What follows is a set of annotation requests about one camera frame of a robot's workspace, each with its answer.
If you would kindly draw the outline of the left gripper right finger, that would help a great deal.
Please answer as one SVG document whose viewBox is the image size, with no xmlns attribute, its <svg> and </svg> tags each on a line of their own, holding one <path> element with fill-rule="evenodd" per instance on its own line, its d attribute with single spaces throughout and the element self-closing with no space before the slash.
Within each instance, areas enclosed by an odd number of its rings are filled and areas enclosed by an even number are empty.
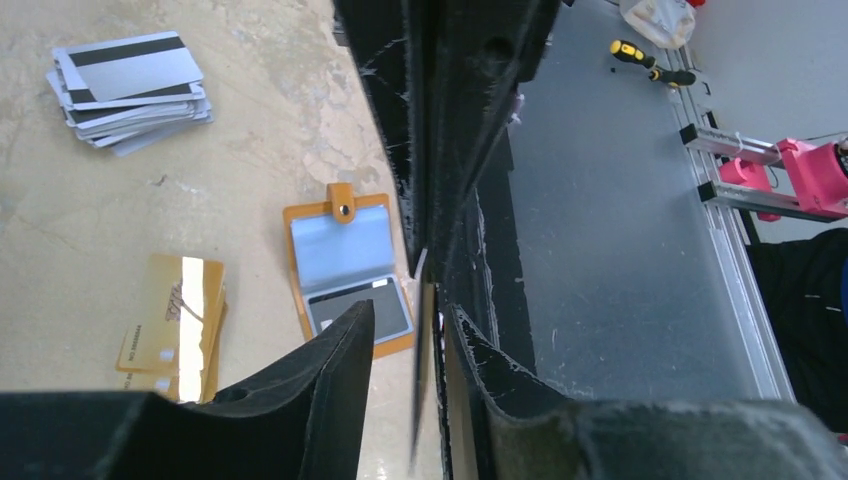
<svg viewBox="0 0 848 480">
<path fill-rule="evenodd" d="M 445 315 L 449 479 L 843 479 L 847 453 L 779 401 L 575 400 Z"/>
</svg>

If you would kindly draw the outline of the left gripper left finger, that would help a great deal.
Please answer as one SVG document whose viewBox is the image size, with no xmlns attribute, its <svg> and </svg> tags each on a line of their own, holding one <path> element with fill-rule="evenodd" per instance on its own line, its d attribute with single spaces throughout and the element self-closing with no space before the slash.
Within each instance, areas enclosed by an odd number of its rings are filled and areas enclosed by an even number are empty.
<svg viewBox="0 0 848 480">
<path fill-rule="evenodd" d="M 5 479 L 353 479 L 371 325 L 331 328 L 205 404 L 153 392 L 1 397 Z"/>
</svg>

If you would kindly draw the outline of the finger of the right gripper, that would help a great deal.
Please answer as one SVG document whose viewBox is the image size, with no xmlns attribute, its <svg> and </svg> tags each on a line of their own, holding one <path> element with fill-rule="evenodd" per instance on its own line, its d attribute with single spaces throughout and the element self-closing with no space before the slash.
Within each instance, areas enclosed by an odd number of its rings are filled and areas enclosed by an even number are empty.
<svg viewBox="0 0 848 480">
<path fill-rule="evenodd" d="M 411 117 L 406 6 L 405 1 L 334 3 L 393 178 L 406 257 L 417 259 L 423 250 L 423 187 Z"/>
<path fill-rule="evenodd" d="M 421 71 L 423 266 L 443 279 L 456 226 L 515 111 L 519 84 L 532 80 L 559 1 L 422 1 Z"/>
</svg>

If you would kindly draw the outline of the single gold credit card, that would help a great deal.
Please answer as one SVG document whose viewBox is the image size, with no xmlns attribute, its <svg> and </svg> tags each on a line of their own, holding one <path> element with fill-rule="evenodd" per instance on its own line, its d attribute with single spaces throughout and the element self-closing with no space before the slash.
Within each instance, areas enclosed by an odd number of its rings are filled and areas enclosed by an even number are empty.
<svg viewBox="0 0 848 480">
<path fill-rule="evenodd" d="M 424 248 L 416 265 L 415 278 L 418 280 L 418 301 L 416 313 L 414 382 L 412 392 L 411 444 L 409 470 L 416 465 L 417 449 L 420 439 L 423 408 L 428 390 L 428 377 L 432 366 L 434 351 L 433 330 L 438 318 L 436 313 L 436 284 L 433 282 L 428 249 Z"/>
</svg>

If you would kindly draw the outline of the gold credit card stack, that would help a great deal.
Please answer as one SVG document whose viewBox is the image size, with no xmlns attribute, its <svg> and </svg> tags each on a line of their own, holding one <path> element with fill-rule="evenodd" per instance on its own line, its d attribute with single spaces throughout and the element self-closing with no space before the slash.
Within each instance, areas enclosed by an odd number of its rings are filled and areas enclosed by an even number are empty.
<svg viewBox="0 0 848 480">
<path fill-rule="evenodd" d="M 125 391 L 207 403 L 218 390 L 219 334 L 226 315 L 225 265 L 153 254 L 115 362 Z"/>
</svg>

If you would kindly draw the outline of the orange leather card holder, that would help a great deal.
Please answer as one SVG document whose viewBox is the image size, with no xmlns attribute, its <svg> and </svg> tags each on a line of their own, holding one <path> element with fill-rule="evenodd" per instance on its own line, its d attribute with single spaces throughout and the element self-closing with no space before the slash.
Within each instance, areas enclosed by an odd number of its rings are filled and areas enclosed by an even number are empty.
<svg viewBox="0 0 848 480">
<path fill-rule="evenodd" d="M 290 284 L 304 338 L 329 328 L 352 304 L 370 300 L 374 356 L 414 345 L 414 321 L 397 275 L 390 197 L 357 196 L 331 183 L 322 202 L 282 211 Z"/>
</svg>

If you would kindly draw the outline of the white credit card stack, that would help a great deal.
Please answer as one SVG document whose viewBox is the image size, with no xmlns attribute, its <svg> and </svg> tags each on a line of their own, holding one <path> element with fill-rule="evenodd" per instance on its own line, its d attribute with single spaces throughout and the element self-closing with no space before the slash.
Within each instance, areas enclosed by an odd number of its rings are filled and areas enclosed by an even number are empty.
<svg viewBox="0 0 848 480">
<path fill-rule="evenodd" d="M 125 156 L 214 121 L 204 75 L 175 31 L 57 47 L 46 79 L 65 123 Z"/>
</svg>

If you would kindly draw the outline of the single black VIP card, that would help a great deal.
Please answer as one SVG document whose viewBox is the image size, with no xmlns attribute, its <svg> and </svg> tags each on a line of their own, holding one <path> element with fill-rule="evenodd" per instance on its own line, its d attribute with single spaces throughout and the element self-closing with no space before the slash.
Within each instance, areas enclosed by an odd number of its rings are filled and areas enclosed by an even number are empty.
<svg viewBox="0 0 848 480">
<path fill-rule="evenodd" d="M 375 345 L 399 339 L 413 331 L 403 292 L 393 275 L 372 278 L 306 298 L 306 313 L 316 335 L 339 319 L 364 318 L 371 325 Z"/>
</svg>

